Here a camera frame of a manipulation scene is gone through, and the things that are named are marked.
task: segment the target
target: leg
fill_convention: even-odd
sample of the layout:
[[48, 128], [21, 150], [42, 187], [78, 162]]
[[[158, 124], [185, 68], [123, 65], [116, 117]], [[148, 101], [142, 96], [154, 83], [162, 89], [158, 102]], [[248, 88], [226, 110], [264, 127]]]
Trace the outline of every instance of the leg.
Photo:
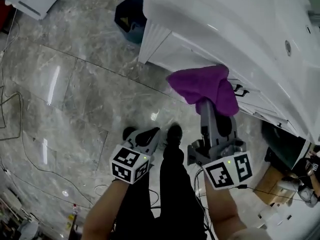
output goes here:
[[[168, 138], [172, 139], [171, 134], [169, 130]], [[168, 146], [163, 152], [160, 169], [161, 223], [163, 228], [176, 228], [179, 238], [185, 234], [185, 239], [206, 239], [204, 211], [183, 166], [184, 153], [179, 149], [181, 137], [178, 141], [177, 138], [174, 141], [167, 139]]]
[[148, 239], [154, 216], [150, 209], [149, 173], [129, 186], [116, 217], [114, 238]]

